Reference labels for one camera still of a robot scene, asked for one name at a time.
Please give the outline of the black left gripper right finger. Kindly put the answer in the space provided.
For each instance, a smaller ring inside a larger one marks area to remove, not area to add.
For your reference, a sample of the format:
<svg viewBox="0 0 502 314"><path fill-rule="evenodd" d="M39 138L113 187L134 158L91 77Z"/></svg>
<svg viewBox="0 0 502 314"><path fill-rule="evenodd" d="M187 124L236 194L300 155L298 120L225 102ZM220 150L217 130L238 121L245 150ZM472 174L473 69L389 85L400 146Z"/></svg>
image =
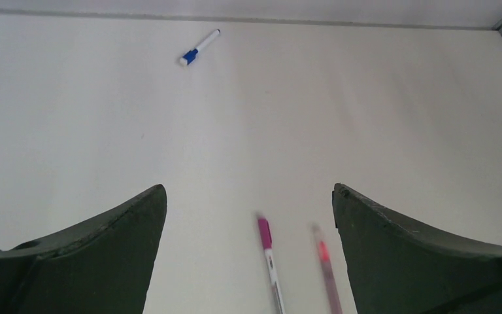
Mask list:
<svg viewBox="0 0 502 314"><path fill-rule="evenodd" d="M432 227L341 183L332 206L358 313L502 313L502 246Z"/></svg>

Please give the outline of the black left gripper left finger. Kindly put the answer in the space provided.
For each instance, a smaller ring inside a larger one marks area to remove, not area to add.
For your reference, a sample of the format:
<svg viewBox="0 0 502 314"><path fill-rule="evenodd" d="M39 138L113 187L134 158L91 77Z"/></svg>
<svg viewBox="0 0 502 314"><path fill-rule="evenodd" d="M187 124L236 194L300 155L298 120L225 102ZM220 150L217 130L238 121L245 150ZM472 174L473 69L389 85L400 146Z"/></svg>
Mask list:
<svg viewBox="0 0 502 314"><path fill-rule="evenodd" d="M142 313L167 214L154 185L56 233L0 250L0 313Z"/></svg>

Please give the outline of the pink highlighter pen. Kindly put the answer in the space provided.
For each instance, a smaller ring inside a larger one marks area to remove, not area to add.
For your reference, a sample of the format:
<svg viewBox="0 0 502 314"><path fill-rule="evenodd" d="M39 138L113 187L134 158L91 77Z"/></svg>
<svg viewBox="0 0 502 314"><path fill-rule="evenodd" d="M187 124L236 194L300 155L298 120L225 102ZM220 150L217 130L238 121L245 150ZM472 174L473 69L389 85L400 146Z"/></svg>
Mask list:
<svg viewBox="0 0 502 314"><path fill-rule="evenodd" d="M333 274L330 253L324 235L317 224L312 225L312 234L314 237L318 259L324 279L324 285L327 294L331 314L343 314L337 284Z"/></svg>

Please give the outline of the white marker pen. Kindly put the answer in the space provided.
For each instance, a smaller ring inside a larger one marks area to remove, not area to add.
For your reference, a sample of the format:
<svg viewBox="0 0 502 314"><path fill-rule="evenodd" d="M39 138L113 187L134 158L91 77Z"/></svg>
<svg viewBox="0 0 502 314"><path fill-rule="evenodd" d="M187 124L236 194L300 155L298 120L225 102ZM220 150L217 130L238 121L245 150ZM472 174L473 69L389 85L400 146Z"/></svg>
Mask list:
<svg viewBox="0 0 502 314"><path fill-rule="evenodd" d="M285 314L285 306L282 299L282 292L280 288L280 282L278 278L278 273L275 266L274 255L272 249L264 250L265 259L268 267L269 278L271 282L271 288L273 291L273 298L276 305L276 312L278 314Z"/></svg>

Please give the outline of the magenta pen cap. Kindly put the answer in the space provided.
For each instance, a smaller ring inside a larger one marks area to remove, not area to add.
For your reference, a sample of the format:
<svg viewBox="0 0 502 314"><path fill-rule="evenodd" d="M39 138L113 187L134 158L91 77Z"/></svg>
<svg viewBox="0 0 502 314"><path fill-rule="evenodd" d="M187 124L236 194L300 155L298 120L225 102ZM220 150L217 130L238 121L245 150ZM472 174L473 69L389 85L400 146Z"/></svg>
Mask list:
<svg viewBox="0 0 502 314"><path fill-rule="evenodd" d="M259 236L264 250L272 249L272 236L268 220L263 215L257 216Z"/></svg>

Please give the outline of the white pen blue end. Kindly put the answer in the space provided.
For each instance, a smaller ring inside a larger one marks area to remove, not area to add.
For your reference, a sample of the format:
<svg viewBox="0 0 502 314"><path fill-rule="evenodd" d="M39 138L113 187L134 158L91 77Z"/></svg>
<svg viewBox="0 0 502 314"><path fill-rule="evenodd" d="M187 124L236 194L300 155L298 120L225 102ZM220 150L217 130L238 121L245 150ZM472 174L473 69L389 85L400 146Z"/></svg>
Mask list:
<svg viewBox="0 0 502 314"><path fill-rule="evenodd" d="M203 51L206 49L217 37L219 37L221 34L221 31L219 29L215 29L212 31L207 37L205 37L196 47L195 49L198 52Z"/></svg>

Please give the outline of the blue pen cap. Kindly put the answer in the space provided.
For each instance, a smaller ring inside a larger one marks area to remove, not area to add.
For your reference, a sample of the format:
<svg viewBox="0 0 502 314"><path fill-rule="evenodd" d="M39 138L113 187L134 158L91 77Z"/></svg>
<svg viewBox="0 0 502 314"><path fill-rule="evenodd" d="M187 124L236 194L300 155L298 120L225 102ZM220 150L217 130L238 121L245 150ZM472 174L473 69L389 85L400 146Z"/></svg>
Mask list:
<svg viewBox="0 0 502 314"><path fill-rule="evenodd" d="M185 55L183 55L179 59L179 63L182 66L188 66L196 59L198 53L199 53L198 49L193 49L193 50L188 51L187 53L185 53Z"/></svg>

